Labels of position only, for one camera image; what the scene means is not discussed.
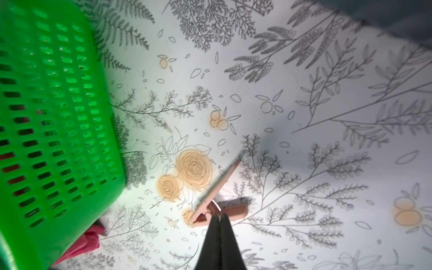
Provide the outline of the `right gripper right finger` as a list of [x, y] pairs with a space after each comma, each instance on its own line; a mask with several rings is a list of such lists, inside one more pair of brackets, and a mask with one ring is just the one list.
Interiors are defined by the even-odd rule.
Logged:
[[246, 270], [229, 216], [220, 216], [220, 262], [222, 270]]

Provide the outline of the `pink garment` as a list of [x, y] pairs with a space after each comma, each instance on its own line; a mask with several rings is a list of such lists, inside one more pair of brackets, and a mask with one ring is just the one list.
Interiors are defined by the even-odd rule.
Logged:
[[77, 241], [54, 263], [57, 265], [67, 259], [93, 252], [100, 247], [99, 236], [103, 235], [105, 229], [100, 225], [92, 225]]

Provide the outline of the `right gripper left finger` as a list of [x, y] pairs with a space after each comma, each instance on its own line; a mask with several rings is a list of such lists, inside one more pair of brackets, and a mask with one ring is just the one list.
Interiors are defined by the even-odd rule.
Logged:
[[195, 270], [219, 270], [221, 262], [220, 220], [212, 216]]

